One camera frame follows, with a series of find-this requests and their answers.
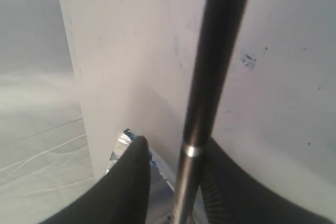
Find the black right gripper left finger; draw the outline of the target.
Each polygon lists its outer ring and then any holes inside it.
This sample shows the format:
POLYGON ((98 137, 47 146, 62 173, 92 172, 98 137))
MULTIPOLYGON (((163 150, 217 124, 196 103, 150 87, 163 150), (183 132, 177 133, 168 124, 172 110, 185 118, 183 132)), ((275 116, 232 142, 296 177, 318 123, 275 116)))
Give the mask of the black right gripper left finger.
POLYGON ((51 223, 145 223, 150 180, 148 142, 138 136, 111 170, 51 223))

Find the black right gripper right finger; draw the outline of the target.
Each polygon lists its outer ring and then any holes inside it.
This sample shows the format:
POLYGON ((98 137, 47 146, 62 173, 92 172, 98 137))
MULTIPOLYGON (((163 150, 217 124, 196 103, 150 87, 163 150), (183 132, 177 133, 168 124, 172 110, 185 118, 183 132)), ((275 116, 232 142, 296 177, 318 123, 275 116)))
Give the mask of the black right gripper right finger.
POLYGON ((331 223, 260 184, 211 138, 201 192, 209 223, 331 223))

